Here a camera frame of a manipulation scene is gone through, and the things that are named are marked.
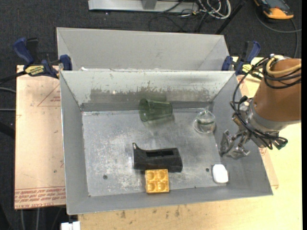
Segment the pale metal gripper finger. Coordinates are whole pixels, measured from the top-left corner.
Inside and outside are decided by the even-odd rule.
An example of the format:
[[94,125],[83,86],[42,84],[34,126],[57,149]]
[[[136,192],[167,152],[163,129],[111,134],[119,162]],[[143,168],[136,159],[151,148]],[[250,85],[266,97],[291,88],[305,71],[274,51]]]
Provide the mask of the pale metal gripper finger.
[[232,158],[234,160],[243,158],[247,155],[249,155],[250,151],[247,150],[244,146],[235,146],[232,147],[227,153],[226,153],[226,157]]
[[221,156],[231,156],[237,136],[231,134],[229,130],[223,132],[223,137],[220,143],[219,154]]

